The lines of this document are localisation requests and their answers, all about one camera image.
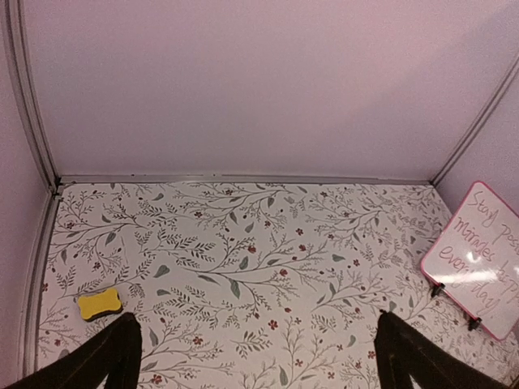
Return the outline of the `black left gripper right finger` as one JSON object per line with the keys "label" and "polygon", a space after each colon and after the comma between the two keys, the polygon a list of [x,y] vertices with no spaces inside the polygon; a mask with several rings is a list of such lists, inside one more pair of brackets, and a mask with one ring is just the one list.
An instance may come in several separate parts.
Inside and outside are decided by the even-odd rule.
{"label": "black left gripper right finger", "polygon": [[392,312],[380,312],[374,346],[382,388],[506,387],[458,361]]}

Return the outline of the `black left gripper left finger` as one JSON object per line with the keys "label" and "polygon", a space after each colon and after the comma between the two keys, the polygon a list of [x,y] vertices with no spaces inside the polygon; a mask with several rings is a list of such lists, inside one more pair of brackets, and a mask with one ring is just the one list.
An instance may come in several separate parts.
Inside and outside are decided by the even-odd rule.
{"label": "black left gripper left finger", "polygon": [[136,388],[141,356],[141,326],[126,312],[72,353],[9,387]]}

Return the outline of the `yellow bone-shaped eraser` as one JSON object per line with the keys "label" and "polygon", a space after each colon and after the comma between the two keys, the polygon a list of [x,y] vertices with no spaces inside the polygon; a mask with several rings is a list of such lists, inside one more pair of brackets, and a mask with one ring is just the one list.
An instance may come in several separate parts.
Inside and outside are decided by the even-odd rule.
{"label": "yellow bone-shaped eraser", "polygon": [[80,296],[77,304],[80,316],[86,322],[122,311],[122,302],[116,289],[106,289],[95,295]]}

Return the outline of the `pink-framed whiteboard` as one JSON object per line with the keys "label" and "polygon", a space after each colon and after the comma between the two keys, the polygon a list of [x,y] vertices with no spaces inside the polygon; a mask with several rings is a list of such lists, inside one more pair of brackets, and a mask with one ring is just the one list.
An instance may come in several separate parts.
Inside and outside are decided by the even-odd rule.
{"label": "pink-framed whiteboard", "polygon": [[518,324],[518,214],[474,182],[421,262],[423,275],[479,328],[504,340]]}

